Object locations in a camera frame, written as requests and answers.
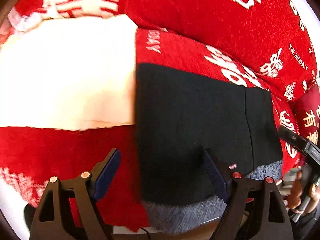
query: black device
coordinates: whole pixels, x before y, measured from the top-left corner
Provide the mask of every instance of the black device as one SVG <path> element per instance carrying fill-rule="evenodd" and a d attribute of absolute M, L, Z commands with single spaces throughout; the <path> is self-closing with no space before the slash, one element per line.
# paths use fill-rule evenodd
<path fill-rule="evenodd" d="M 296 208 L 298 213 L 291 216 L 291 220 L 296 223 L 310 203 L 311 198 L 309 197 L 309 189 L 311 185 L 315 184 L 318 186 L 320 184 L 319 141 L 318 145 L 315 145 L 309 139 L 303 138 L 282 125 L 279 127 L 278 133 L 281 139 L 289 143 L 306 157 L 306 162 L 311 167 L 311 171 L 308 174 L 308 178 L 306 178 L 306 183 L 300 197 L 301 204 Z"/>
<path fill-rule="evenodd" d="M 30 240 L 113 240 L 95 203 L 101 199 L 120 164 L 112 149 L 91 172 L 60 181 L 51 177 L 32 222 Z M 227 208 L 210 240 L 292 240 L 292 229 L 279 190 L 271 177 L 247 179 L 203 150 L 207 173 Z M 254 198 L 248 222 L 239 230 L 247 198 Z M 75 198 L 84 228 L 74 225 L 69 198 Z"/>
<path fill-rule="evenodd" d="M 51 177 L 34 215 L 30 240 L 113 240 L 95 203 L 104 197 L 121 161 L 112 149 L 91 172 L 75 179 Z M 75 198 L 84 228 L 74 225 L 69 198 Z"/>

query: red pillow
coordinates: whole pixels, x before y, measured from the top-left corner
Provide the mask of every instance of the red pillow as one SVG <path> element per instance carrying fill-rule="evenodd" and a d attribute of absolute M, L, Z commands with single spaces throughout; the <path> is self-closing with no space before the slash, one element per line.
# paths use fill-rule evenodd
<path fill-rule="evenodd" d="M 139 27 L 162 27 L 219 48 L 254 70 L 288 101 L 315 79 L 307 30 L 290 0 L 20 0 L 45 18 L 126 13 Z"/>
<path fill-rule="evenodd" d="M 320 120 L 320 93 L 317 84 L 290 106 L 297 120 L 300 135 L 316 144 Z"/>
<path fill-rule="evenodd" d="M 312 85 L 316 59 L 290 0 L 128 0 L 138 26 L 160 26 L 219 48 L 288 101 Z"/>

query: white cloth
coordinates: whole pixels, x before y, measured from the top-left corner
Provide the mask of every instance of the white cloth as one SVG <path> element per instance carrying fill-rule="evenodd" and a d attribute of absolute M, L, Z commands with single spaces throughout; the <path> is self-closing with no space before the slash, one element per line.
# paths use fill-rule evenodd
<path fill-rule="evenodd" d="M 55 19 L 0 53 L 0 126 L 86 130 L 134 123 L 136 24 Z"/>

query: red fabric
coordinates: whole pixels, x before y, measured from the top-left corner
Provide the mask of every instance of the red fabric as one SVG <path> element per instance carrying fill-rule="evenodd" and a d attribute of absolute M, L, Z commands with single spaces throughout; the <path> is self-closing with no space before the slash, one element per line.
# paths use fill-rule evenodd
<path fill-rule="evenodd" d="M 275 117 L 275 124 L 278 128 L 280 125 L 299 134 L 299 128 L 295 120 L 292 110 L 285 100 L 271 95 L 273 102 L 273 116 Z M 288 143 L 280 140 L 283 153 L 282 174 L 286 174 L 291 168 L 296 167 L 300 161 L 300 153 L 291 147 Z"/>
<path fill-rule="evenodd" d="M 140 204 L 134 131 L 134 126 L 87 131 L 1 127 L 0 178 L 36 206 L 40 198 L 37 191 L 44 181 L 52 176 L 61 180 L 75 178 L 90 171 L 111 148 L 118 148 L 122 153 L 121 164 L 98 208 L 106 223 L 137 231 L 149 223 Z"/>
<path fill-rule="evenodd" d="M 40 1 L 20 0 L 16 7 L 20 13 L 29 14 L 32 7 L 36 10 L 42 6 Z M 110 1 L 118 8 L 101 7 L 101 10 L 111 15 L 126 13 L 139 27 L 167 28 L 222 49 L 260 75 L 272 86 L 272 93 L 282 99 L 297 100 L 304 92 L 303 81 L 308 87 L 314 81 L 316 59 L 310 52 L 313 47 L 290 0 Z M 63 9 L 65 13 L 60 14 L 63 17 L 83 15 L 79 12 L 82 9 L 71 3 Z M 261 70 L 261 67 L 268 68 L 265 64 L 269 64 L 269 72 Z M 286 93 L 288 86 L 293 89 L 293 95 Z"/>
<path fill-rule="evenodd" d="M 299 100 L 291 103 L 300 135 L 313 143 L 318 141 L 320 120 L 320 93 L 317 84 L 314 84 Z"/>
<path fill-rule="evenodd" d="M 227 53 L 178 34 L 138 29 L 136 51 L 137 64 L 150 62 L 246 87 L 268 88 Z"/>

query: cable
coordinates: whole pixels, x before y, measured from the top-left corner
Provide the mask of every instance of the cable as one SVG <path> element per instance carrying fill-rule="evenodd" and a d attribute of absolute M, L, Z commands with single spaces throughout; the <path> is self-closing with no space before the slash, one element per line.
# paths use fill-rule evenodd
<path fill-rule="evenodd" d="M 141 229 L 147 233 L 148 239 L 151 240 L 151 236 L 150 236 L 149 232 L 144 228 L 141 228 Z"/>

